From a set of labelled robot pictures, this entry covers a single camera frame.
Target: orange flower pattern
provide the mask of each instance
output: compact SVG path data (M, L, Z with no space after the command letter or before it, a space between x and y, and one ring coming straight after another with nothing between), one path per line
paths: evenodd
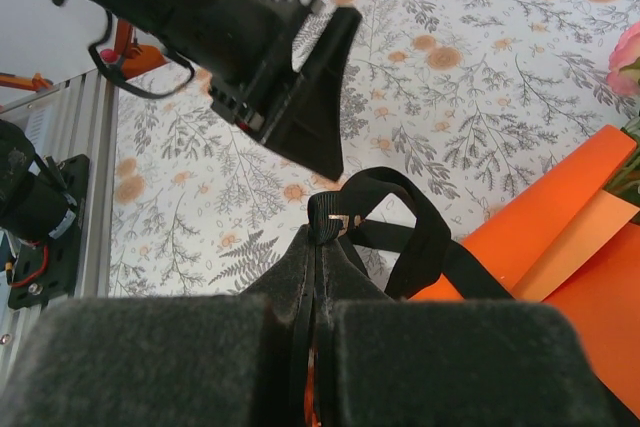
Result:
M369 167L408 176L459 239L604 124L637 115L635 100L614 95L602 75L611 46L637 18L635 0L324 4L291 60L298 71L337 8L360 11L339 91L321 92L339 105L343 175L328 180L222 120L209 106L205 69L169 99L121 91L117 160L106 179L111 296L240 292L285 253L312 195ZM162 92L183 78L170 63L131 82ZM321 133L296 153L329 155ZM399 205L391 196L376 215L412 225ZM384 285L394 258L372 252L363 260Z

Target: white wall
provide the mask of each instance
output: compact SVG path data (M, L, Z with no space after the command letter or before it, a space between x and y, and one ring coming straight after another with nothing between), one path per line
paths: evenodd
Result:
M0 0L0 72L31 77L40 72L54 83L93 69L87 45L102 35L103 10L87 0ZM141 42L150 39L140 35ZM0 88L0 105L30 92Z

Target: black mounting plate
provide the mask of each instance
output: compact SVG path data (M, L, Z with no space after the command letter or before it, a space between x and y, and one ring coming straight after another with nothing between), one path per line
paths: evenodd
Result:
M35 279L42 287L38 295L29 293L29 285L13 288L9 294L9 308L17 310L34 305L46 305L50 299L60 295L73 295L78 276L80 243L84 208L89 185L89 158L78 155L65 160L60 172L67 184L68 193L78 203L76 219L73 225L59 238L49 241L49 264L44 274ZM20 249L15 266L15 282L36 272L42 263L42 249Z

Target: pink rose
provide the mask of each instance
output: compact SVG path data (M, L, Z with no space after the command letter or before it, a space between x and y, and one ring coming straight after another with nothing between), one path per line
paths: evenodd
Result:
M628 69L628 67L640 58L640 22L631 26L618 41L615 50L609 56L609 70L607 83L618 95L632 96L640 94L640 70Z

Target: robotic arm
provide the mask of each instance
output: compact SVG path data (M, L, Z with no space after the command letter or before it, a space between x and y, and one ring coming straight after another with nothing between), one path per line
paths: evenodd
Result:
M52 0L62 5L65 0ZM191 62L213 77L211 108L268 149L330 179L343 171L339 134L342 75L361 21L339 8L299 72L292 44L318 0L91 0L107 11L107 31L89 47L99 71L145 98L105 65L97 47L111 34L112 13L157 37L168 57L194 75Z

